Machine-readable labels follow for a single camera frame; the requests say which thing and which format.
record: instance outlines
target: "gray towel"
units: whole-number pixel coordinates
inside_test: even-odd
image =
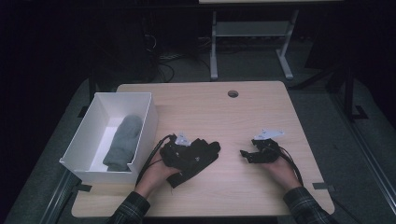
[[[136,115],[128,115],[123,119],[103,160],[103,164],[108,166],[108,171],[130,171],[127,163],[134,158],[142,126],[142,119]]]

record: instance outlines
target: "floor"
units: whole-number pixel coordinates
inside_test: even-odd
[[[293,86],[318,73],[319,70],[304,68],[304,63],[312,47],[310,40],[293,40],[287,58],[293,80],[286,80],[282,74],[275,49],[280,40],[262,39],[259,46],[253,46],[257,40],[247,39],[235,44],[224,40],[219,51],[219,80],[250,81],[280,80],[286,86]],[[161,72],[153,82],[207,82],[209,54],[202,40],[202,52],[198,57],[180,56],[176,60],[166,61],[165,56],[175,56],[177,52],[165,52]],[[305,135],[317,160],[325,182],[331,186],[335,212],[333,217],[340,223],[396,223],[395,211],[392,211],[384,196],[371,164],[364,156],[364,147],[369,147],[388,177],[395,186],[396,181],[396,132],[375,105],[370,92],[358,80],[355,81],[354,105],[360,105],[368,119],[350,122],[343,114],[339,103],[343,91],[330,94],[326,91],[328,78],[314,83],[300,91],[289,91],[296,113],[302,123]],[[76,197],[76,188],[65,188],[56,212],[51,214],[49,204],[59,195],[59,184],[65,169],[59,163],[70,143],[82,117],[81,109],[89,105],[89,83],[85,80],[75,92],[69,106],[64,111],[51,139],[25,184],[18,200],[8,214],[6,223],[105,223],[104,218],[76,218],[71,208]],[[73,176],[70,183],[78,182]],[[213,220],[167,220],[172,223],[264,223],[260,217]],[[164,223],[165,220],[146,219],[145,223]],[[278,223],[292,223],[287,217],[278,219]]]

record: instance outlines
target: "white box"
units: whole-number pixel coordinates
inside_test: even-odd
[[[108,172],[103,159],[127,115],[143,120],[131,172]],[[154,148],[158,114],[150,92],[98,92],[60,163],[86,183],[135,183]]]

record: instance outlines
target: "gray carpet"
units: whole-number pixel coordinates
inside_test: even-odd
[[[318,71],[304,68],[310,46],[309,42],[292,42],[290,45],[287,57],[291,71],[295,75],[294,80],[286,80],[283,77],[274,52],[276,43],[270,43],[259,50],[244,49],[234,54],[219,54],[219,81],[280,80],[287,86],[295,85],[312,77]],[[168,63],[175,69],[172,82],[209,81],[209,70],[205,65],[208,64],[208,59],[208,54],[203,53],[200,55],[200,60],[186,57]],[[167,77],[171,76],[171,70],[167,67],[161,66],[161,69]],[[161,76],[154,80],[154,82],[161,81]],[[396,216],[375,182],[362,156],[360,145],[350,131],[350,124],[334,103],[333,98],[342,96],[342,93],[337,95],[327,93],[324,88],[326,81],[327,79],[324,78],[304,91],[290,91],[290,98],[323,178],[328,185],[334,187],[331,195],[344,207],[336,204],[333,216],[340,223],[357,223],[347,212],[361,223],[396,223]],[[356,82],[355,87],[354,103],[361,105],[369,117],[369,119],[357,120],[355,125],[374,149],[373,153],[389,180],[394,183],[396,164],[393,158],[396,158],[394,150],[396,132],[376,107],[370,92],[359,82]],[[31,177],[9,213],[6,223],[40,223],[53,191],[64,173],[59,159],[81,122],[81,118],[78,118],[81,108],[88,104],[89,89],[86,80],[81,83],[65,110]],[[105,222],[103,218],[82,219],[71,216],[70,210],[75,196],[76,193],[71,194],[59,219],[52,222]],[[246,219],[246,221],[239,219],[233,223],[262,222],[259,219]],[[279,223],[289,222],[283,218]]]

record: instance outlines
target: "flannel shirt sleeve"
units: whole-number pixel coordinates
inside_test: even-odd
[[[150,208],[149,202],[136,192],[131,192],[128,197],[109,218],[111,224],[138,224]]]
[[[320,207],[306,188],[291,189],[283,201],[298,224],[338,223]]]

